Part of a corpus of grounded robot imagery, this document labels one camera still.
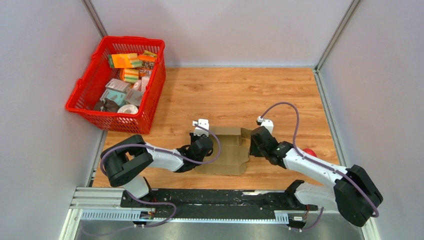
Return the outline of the brown cardboard box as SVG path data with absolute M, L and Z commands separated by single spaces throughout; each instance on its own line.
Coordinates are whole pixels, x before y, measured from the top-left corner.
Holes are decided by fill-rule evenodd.
M 221 154 L 212 163 L 194 168 L 199 174 L 240 176 L 247 169 L 251 130 L 243 127 L 210 126 L 221 143 Z

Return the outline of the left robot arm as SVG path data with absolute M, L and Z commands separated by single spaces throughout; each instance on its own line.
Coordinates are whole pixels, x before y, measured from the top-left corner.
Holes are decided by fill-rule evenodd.
M 124 188 L 136 204 L 145 208 L 152 203 L 153 194 L 147 180 L 140 175 L 144 169 L 185 173 L 200 166 L 213 151 L 214 142 L 205 135 L 180 148 L 165 149 L 145 142 L 136 134 L 104 150 L 100 155 L 100 169 L 110 186 Z

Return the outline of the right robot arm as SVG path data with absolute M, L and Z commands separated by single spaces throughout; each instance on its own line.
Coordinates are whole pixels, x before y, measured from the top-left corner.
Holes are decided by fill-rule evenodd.
M 320 183 L 294 181 L 288 187 L 291 192 L 285 195 L 289 208 L 296 210 L 302 205 L 324 207 L 337 211 L 357 227 L 364 226 L 369 218 L 379 216 L 378 207 L 384 198 L 363 167 L 326 162 L 290 142 L 278 142 L 264 126 L 254 129 L 250 139 L 256 157 L 264 157 L 272 165 L 301 173 Z

